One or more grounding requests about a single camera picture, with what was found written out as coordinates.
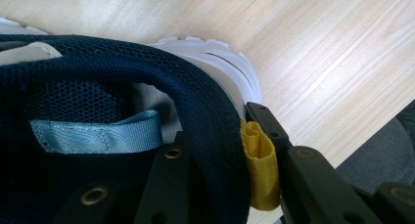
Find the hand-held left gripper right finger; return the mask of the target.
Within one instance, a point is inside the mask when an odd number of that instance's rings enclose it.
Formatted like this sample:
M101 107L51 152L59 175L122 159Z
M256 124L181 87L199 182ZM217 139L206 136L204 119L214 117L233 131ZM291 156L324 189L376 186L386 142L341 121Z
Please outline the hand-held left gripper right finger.
M248 102L246 112L275 148L286 224L382 224L321 153L290 142L267 107Z

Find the navy and white sneaker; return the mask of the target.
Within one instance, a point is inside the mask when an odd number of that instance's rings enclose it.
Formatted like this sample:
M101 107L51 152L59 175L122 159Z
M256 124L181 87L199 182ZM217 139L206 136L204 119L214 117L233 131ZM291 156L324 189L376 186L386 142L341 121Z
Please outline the navy and white sneaker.
M134 224L154 159L184 133L189 223L280 203L276 152L246 118L254 68L216 40L146 46L0 19L0 224Z

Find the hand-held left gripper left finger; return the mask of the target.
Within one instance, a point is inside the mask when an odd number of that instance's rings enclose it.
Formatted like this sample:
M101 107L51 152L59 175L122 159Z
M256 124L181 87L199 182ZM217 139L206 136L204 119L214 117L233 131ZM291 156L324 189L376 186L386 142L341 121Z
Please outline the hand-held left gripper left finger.
M189 223L190 153L184 133L159 149L142 194L134 224Z

